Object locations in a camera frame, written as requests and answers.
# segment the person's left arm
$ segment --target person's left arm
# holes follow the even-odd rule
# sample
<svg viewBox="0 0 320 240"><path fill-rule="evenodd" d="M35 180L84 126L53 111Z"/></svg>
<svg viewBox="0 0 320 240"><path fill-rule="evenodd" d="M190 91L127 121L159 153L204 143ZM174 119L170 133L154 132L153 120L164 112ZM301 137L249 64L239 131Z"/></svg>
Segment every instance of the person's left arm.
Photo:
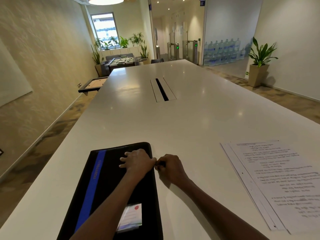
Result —
<svg viewBox="0 0 320 240"><path fill-rule="evenodd" d="M150 159L143 149L126 152L119 165L127 172L108 198L91 214L70 240L112 239L128 200L140 180L149 172L156 158Z"/></svg>

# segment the person's left hand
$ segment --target person's left hand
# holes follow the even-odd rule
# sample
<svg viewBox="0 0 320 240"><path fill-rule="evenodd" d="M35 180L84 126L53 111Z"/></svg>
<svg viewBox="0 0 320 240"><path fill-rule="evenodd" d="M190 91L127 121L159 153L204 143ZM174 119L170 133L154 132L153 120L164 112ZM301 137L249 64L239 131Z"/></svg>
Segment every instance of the person's left hand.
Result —
<svg viewBox="0 0 320 240"><path fill-rule="evenodd" d="M127 157L121 157L120 161L125 163L120 164L119 167L126 168L127 173L134 175L139 180L143 179L146 173L153 168L155 162L157 161L155 157L150 159L146 151L143 149L125 152L124 154Z"/></svg>

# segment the conference table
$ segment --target conference table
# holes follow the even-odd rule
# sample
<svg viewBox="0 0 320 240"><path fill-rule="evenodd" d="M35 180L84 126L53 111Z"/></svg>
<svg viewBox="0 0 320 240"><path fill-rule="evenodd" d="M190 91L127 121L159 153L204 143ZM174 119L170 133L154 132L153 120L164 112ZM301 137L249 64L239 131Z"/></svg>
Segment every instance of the conference table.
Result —
<svg viewBox="0 0 320 240"><path fill-rule="evenodd" d="M277 139L320 168L319 135L317 123L186 60L114 69L0 239L56 239L90 151L146 141L154 157L178 155L202 190L269 239L318 240L270 231L219 143ZM220 239L180 189L155 177L164 239Z"/></svg>

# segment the patterned carpet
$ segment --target patterned carpet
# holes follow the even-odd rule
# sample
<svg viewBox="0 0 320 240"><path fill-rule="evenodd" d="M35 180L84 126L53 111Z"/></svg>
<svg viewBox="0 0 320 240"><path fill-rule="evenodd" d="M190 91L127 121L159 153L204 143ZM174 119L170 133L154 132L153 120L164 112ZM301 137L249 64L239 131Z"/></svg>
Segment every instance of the patterned carpet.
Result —
<svg viewBox="0 0 320 240"><path fill-rule="evenodd" d="M274 88L252 88L245 79L207 69L225 79L259 94L287 109L320 124L320 103ZM97 92L82 94L73 106L56 122L36 146L23 158L0 184L0 227L22 199L26 191L50 160L78 118L85 111Z"/></svg>

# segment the recessed ceiling light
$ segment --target recessed ceiling light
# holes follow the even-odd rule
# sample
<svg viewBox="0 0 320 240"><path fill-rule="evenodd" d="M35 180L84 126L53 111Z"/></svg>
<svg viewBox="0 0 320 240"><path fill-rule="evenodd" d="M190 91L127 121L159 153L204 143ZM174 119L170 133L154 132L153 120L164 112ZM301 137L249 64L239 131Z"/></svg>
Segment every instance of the recessed ceiling light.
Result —
<svg viewBox="0 0 320 240"><path fill-rule="evenodd" d="M89 0L90 4L93 5L114 5L118 3L122 3L124 0Z"/></svg>

